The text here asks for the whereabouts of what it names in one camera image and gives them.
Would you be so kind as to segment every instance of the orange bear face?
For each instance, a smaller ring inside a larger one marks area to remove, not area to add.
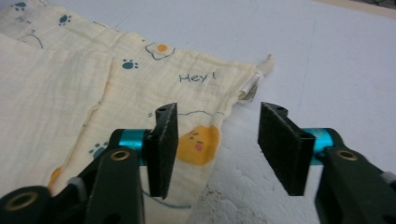
[[[215,158],[218,145],[218,128],[199,125],[178,139],[177,158],[194,165],[205,165]]]

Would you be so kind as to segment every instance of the folded cloth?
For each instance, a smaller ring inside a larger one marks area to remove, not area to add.
[[[103,101],[54,173],[53,192],[103,151],[115,129],[151,129],[155,109],[177,103],[180,137],[168,197],[149,197],[147,173],[141,175],[147,223],[184,223],[212,170],[221,124],[245,84],[254,86],[249,80],[256,79],[258,66],[149,41],[39,0],[3,10],[0,21],[0,33],[37,48],[97,50],[114,57]]]
[[[111,60],[0,35],[0,195],[50,181],[105,90]]]

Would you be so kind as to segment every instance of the white tabletop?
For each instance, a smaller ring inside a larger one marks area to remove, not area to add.
[[[348,147],[396,173],[396,10],[381,14],[378,8],[370,12],[371,6],[359,10],[313,0],[51,2],[224,60],[261,63],[268,54],[276,59],[254,101],[236,105],[222,127],[208,183],[220,200],[206,194],[189,223],[318,223],[313,200],[320,167],[311,169],[305,197],[286,195],[257,145],[262,101],[286,107],[302,128],[334,128]]]

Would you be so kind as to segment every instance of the egg yolk print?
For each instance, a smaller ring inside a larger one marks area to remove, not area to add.
[[[178,139],[177,158],[194,165],[205,165],[213,161],[219,145],[219,130],[199,125]]]
[[[174,54],[175,48],[154,42],[146,46],[146,51],[151,54],[153,59],[160,60]]]

